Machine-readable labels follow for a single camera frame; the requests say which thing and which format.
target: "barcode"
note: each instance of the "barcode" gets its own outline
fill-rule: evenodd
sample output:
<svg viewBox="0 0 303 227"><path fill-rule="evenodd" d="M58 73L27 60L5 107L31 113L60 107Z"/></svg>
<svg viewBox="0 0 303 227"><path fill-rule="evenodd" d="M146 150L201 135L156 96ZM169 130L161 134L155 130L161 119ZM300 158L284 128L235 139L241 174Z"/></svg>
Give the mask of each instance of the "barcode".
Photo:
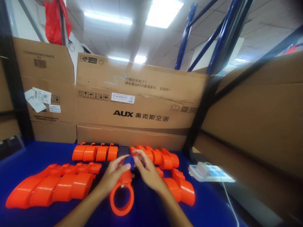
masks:
<svg viewBox="0 0 303 227"><path fill-rule="evenodd" d="M46 61L40 59L34 59L35 66L38 68L46 68Z"/></svg>

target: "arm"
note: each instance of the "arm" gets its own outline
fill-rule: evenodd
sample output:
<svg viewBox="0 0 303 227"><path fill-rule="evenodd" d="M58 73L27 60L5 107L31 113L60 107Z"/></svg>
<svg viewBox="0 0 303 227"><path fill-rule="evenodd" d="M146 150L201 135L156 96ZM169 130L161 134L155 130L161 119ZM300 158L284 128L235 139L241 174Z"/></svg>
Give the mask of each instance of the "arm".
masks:
<svg viewBox="0 0 303 227"><path fill-rule="evenodd" d="M122 160L127 156L128 155L124 155L111 161L104 176L95 189L55 226L84 226L98 205L108 196L117 184L121 174L130 169L130 164L123 166L121 164Z"/></svg>
<svg viewBox="0 0 303 227"><path fill-rule="evenodd" d="M143 150L134 150L133 153L139 155L134 157L135 164L139 169L144 182L153 190L155 190L161 198L168 220L173 227L190 227L192 224L186 217L185 213L173 197L169 188L159 176L154 164L146 156Z"/></svg>

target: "ceiling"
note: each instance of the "ceiling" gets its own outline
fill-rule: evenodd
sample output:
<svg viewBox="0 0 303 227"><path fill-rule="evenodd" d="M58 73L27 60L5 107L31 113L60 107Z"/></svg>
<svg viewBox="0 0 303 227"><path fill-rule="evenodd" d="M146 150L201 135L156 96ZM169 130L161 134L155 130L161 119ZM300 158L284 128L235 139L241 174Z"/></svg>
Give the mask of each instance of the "ceiling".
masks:
<svg viewBox="0 0 303 227"><path fill-rule="evenodd" d="M190 5L183 7L167 29L146 26L151 0L67 0L68 16L75 37L94 54L130 59L147 56L146 64L174 68ZM210 0L198 0L197 13ZM223 17L231 0L218 0L192 27L181 70L187 70L194 49L208 40ZM256 61L303 24L296 0L255 0L243 27L245 39L238 57ZM120 15L132 25L115 24L89 17L83 12Z"/></svg>

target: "forearm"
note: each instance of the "forearm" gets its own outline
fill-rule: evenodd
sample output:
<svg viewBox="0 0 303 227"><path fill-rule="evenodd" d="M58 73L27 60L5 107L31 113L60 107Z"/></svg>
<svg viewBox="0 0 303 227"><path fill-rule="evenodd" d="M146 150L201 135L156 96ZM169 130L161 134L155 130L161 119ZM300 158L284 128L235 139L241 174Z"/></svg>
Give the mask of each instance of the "forearm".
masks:
<svg viewBox="0 0 303 227"><path fill-rule="evenodd" d="M185 213L181 209L180 205L177 203L174 196L171 194L170 190L167 187L159 191L158 195L163 202L171 227L192 226Z"/></svg>
<svg viewBox="0 0 303 227"><path fill-rule="evenodd" d="M75 209L72 210L56 227L82 227L86 224L97 206L107 195L102 188L96 187Z"/></svg>

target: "red bag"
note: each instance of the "red bag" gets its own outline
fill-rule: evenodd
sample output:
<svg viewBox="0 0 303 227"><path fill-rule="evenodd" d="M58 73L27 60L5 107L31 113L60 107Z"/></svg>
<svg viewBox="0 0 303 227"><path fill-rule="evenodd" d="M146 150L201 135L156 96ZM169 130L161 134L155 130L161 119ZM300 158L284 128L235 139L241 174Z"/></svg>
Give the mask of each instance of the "red bag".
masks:
<svg viewBox="0 0 303 227"><path fill-rule="evenodd" d="M65 25L67 35L69 37L72 31L72 25L68 21L68 15L66 6L63 0L53 0L51 3L44 2L45 4L45 14L46 14L46 25L45 25L45 35L50 43L62 45L61 38L61 26L60 26L60 10L59 4L62 8L63 15L65 18Z"/></svg>

